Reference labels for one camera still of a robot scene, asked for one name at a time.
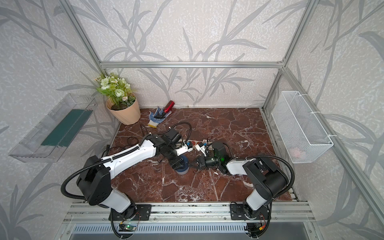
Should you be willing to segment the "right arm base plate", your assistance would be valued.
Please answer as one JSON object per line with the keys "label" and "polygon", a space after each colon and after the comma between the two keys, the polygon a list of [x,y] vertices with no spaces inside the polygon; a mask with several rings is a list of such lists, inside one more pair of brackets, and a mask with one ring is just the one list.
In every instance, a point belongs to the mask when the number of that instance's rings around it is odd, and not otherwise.
{"label": "right arm base plate", "polygon": [[250,206],[243,203],[230,203],[231,220],[267,220],[270,213],[269,206],[261,206],[258,210],[253,210]]}

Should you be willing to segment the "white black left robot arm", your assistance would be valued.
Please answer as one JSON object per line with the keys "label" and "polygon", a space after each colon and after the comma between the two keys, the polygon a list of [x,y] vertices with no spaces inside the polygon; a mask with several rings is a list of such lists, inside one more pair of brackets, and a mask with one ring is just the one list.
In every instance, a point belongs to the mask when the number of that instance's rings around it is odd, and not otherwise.
{"label": "white black left robot arm", "polygon": [[61,193],[71,199],[85,200],[91,206],[104,206],[124,218],[138,211],[128,195],[112,187],[112,179],[139,162],[157,155],[165,157],[174,170],[187,166],[182,155],[193,150],[187,143],[178,145],[181,135],[171,128],[162,135],[147,134],[133,147],[117,154],[87,159],[84,167],[64,180]]}

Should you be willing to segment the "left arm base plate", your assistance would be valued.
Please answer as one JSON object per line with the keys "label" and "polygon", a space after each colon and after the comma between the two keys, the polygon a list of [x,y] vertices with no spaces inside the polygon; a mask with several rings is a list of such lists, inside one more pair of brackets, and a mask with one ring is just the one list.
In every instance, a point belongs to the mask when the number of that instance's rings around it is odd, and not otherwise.
{"label": "left arm base plate", "polygon": [[152,205],[150,204],[132,204],[122,213],[112,209],[109,221],[148,221],[151,215]]}

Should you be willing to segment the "blue cordless meat grinder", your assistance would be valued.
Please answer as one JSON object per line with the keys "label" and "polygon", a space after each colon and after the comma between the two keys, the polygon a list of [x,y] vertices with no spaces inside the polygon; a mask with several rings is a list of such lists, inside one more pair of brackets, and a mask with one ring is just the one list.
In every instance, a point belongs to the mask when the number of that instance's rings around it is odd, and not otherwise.
{"label": "blue cordless meat grinder", "polygon": [[181,158],[179,159],[177,163],[177,168],[176,172],[179,175],[185,175],[189,171],[189,160],[185,156],[180,156]]}

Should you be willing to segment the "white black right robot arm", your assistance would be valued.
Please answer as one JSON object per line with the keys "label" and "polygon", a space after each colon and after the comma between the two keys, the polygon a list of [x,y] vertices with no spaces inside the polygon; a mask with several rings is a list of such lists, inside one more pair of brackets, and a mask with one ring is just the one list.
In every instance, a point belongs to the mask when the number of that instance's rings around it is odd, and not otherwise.
{"label": "white black right robot arm", "polygon": [[274,199],[286,193],[294,184],[295,172],[284,159],[271,155],[258,155],[236,159],[226,143],[199,143],[196,150],[202,155],[196,160],[197,168],[218,169],[225,175],[244,175],[251,180],[254,190],[243,203],[248,219],[255,219],[262,209],[269,211]]}

